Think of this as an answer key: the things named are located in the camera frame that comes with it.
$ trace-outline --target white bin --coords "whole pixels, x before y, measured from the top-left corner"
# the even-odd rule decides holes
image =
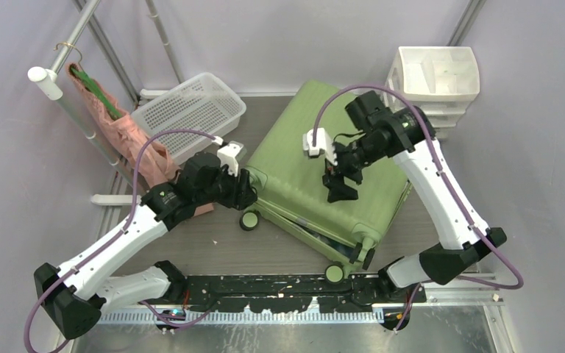
[[[400,46],[386,85],[428,115],[458,120],[480,92],[480,74],[473,51],[465,46]],[[404,105],[383,97],[393,111]]]
[[[195,129],[224,136],[239,125],[246,104],[219,78],[198,74],[138,108],[131,116],[147,134],[170,129]],[[159,138],[174,162],[183,164],[211,140],[192,134]]]

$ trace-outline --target suitcase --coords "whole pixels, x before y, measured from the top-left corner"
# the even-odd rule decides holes
[[[323,186],[324,158],[309,160],[302,151],[302,135],[315,122],[317,112],[338,88],[306,82],[250,157],[246,169],[258,200],[245,210],[240,225],[254,229],[259,217],[276,224],[322,253],[333,264],[326,279],[337,283],[351,271],[367,269],[397,211],[411,190],[408,178],[395,163],[383,158],[363,170],[358,200],[328,203]],[[336,99],[326,110],[320,127],[331,136],[358,132],[344,107],[355,95]],[[337,138],[348,143],[349,138]]]

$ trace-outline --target green strap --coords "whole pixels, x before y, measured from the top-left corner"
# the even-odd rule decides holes
[[[122,117],[122,114],[118,111],[118,109],[116,109],[116,107],[114,107],[113,104],[109,102],[109,99],[107,99],[101,88],[96,84],[96,82],[94,82],[91,77],[88,76],[88,74],[85,73],[85,71],[79,71],[75,68],[71,68],[71,72],[81,81],[85,88],[87,88],[94,96],[96,96],[96,98],[101,101],[113,120],[118,120]]]

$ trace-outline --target pink bag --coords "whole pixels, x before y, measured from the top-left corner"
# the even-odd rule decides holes
[[[149,139],[149,136],[133,121],[129,112],[118,106],[118,100],[107,93],[107,91],[94,80],[107,97],[107,100],[109,100],[122,115],[121,118],[114,121],[103,103],[94,96],[70,70],[71,67],[74,67],[78,71],[82,69],[75,63],[71,63],[67,67],[68,77],[70,77],[74,86],[79,93],[81,93],[85,106],[103,132],[103,135],[105,135],[111,145],[118,150],[131,165],[135,165],[135,159],[144,143]],[[150,187],[174,179],[178,170],[179,167],[174,163],[168,149],[164,145],[155,141],[146,147],[146,151],[140,161],[139,171]],[[206,204],[198,207],[195,215],[200,215],[211,210],[213,210],[213,205]]]

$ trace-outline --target wall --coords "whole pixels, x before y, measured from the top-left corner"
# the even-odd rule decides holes
[[[0,1],[0,352],[24,350],[23,324],[37,298],[33,271],[92,242],[100,212],[90,195],[105,191],[112,173],[26,77],[32,66],[50,66],[52,47],[68,37],[77,13],[66,0]],[[79,47],[85,69],[126,103],[89,33]],[[65,77],[58,83],[80,101]],[[57,329],[44,313],[33,329],[38,350],[55,347]]]
[[[565,352],[565,1],[487,1],[463,44],[482,88],[445,153],[510,235],[502,250],[525,286],[505,297],[522,351]]]
[[[242,93],[294,92],[310,78],[384,82],[398,46],[444,45],[467,3],[155,1],[184,76],[209,71]],[[115,26],[111,38],[135,66],[134,81],[148,89],[177,85],[144,1],[106,1],[99,14]]]

